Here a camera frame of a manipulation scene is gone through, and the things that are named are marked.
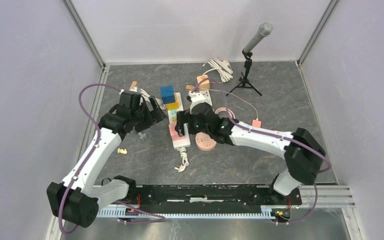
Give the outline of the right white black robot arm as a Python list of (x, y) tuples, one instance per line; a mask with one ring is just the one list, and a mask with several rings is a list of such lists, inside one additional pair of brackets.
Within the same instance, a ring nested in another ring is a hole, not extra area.
[(286, 170), (275, 177), (268, 191), (275, 204), (286, 201), (294, 189), (315, 184), (318, 174), (324, 171), (326, 152), (304, 128), (283, 132), (255, 127), (219, 116), (206, 102), (192, 110), (178, 111), (176, 119), (175, 130), (181, 136), (204, 133), (218, 144), (250, 147), (282, 158)]

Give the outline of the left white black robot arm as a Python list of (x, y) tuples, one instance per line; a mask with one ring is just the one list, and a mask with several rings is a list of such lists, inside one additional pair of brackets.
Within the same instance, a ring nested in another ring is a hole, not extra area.
[(133, 203), (137, 198), (135, 180), (119, 175), (97, 188), (95, 180), (128, 133), (144, 131), (166, 118), (154, 96), (121, 91), (119, 102), (96, 124), (92, 141), (75, 167), (60, 183), (51, 182), (47, 187), (52, 214), (87, 228), (104, 207), (118, 200)]

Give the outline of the white long power strip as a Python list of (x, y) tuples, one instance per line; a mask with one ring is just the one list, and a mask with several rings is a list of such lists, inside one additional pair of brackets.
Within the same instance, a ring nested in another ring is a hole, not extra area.
[[(175, 110), (167, 110), (169, 124), (177, 123), (177, 112), (181, 112), (184, 110), (181, 94), (179, 92), (175, 92), (175, 99), (176, 99), (176, 102), (179, 102), (179, 108)], [(184, 129), (184, 132), (185, 132), (184, 139), (172, 141), (174, 149), (178, 150), (183, 147), (187, 148), (191, 145), (190, 137), (186, 135), (188, 133), (187, 127)]]

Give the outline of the pink plug adapter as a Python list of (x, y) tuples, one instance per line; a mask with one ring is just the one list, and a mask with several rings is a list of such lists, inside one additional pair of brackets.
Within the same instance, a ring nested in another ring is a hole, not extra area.
[(179, 140), (183, 140), (185, 138), (185, 136), (179, 136), (178, 132), (175, 129), (176, 125), (177, 124), (175, 122), (170, 123), (168, 125), (170, 136), (171, 136), (171, 139), (172, 139), (173, 142), (179, 141)]

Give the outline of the pink round socket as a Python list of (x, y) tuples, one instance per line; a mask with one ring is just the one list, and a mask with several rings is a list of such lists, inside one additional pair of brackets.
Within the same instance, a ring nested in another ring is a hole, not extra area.
[(204, 152), (208, 152), (213, 150), (217, 142), (213, 140), (208, 134), (205, 134), (203, 132), (199, 132), (195, 135), (195, 143), (196, 146)]

